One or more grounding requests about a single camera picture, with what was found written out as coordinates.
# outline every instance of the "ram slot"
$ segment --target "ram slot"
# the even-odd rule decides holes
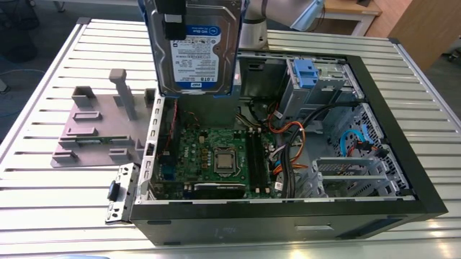
[[[245,161],[247,161],[247,169],[249,175],[249,190],[253,192],[259,185],[259,174],[256,169],[256,160],[253,157],[253,133],[245,133]]]

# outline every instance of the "floor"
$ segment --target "floor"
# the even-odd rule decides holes
[[[0,56],[0,77],[10,87],[6,94],[0,94],[0,142],[42,76],[42,73],[37,71],[11,72],[3,75],[1,73],[15,69],[45,71],[78,17],[125,21],[141,20],[134,6],[65,3],[65,12],[57,13],[52,2],[37,1],[34,12],[38,16],[39,27],[31,30],[29,35],[38,49],[37,57],[31,61],[15,65]],[[276,24],[268,26],[273,29],[283,29]],[[446,57],[440,57],[426,75],[446,103],[461,117],[461,102],[458,101],[461,96],[461,62],[448,63]]]

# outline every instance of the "wd blue hard drive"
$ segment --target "wd blue hard drive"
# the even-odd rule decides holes
[[[158,89],[165,96],[232,90],[244,0],[145,0]]]

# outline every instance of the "workbench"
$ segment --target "workbench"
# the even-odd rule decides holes
[[[114,93],[112,68],[132,91],[153,87],[145,26],[77,24],[0,145],[0,257],[102,254],[109,258],[452,258],[461,255],[459,121],[403,48],[387,39],[268,31],[272,50],[357,55],[435,185],[448,213],[367,240],[154,248],[132,225],[104,225],[116,167],[49,166],[74,86]]]

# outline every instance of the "blue cable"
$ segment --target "blue cable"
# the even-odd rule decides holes
[[[374,141],[372,141],[372,139],[370,138],[370,135],[367,134],[367,127],[366,127],[366,124],[362,124],[362,132],[363,132],[363,136],[364,136],[366,141],[372,145],[372,144],[374,144]]]
[[[340,138],[339,138],[339,150],[340,150],[341,156],[347,155],[345,137],[347,137],[348,133],[353,133],[357,136],[360,142],[364,142],[364,137],[363,137],[362,133],[357,130],[355,130],[355,129],[345,130],[344,133],[341,134]]]

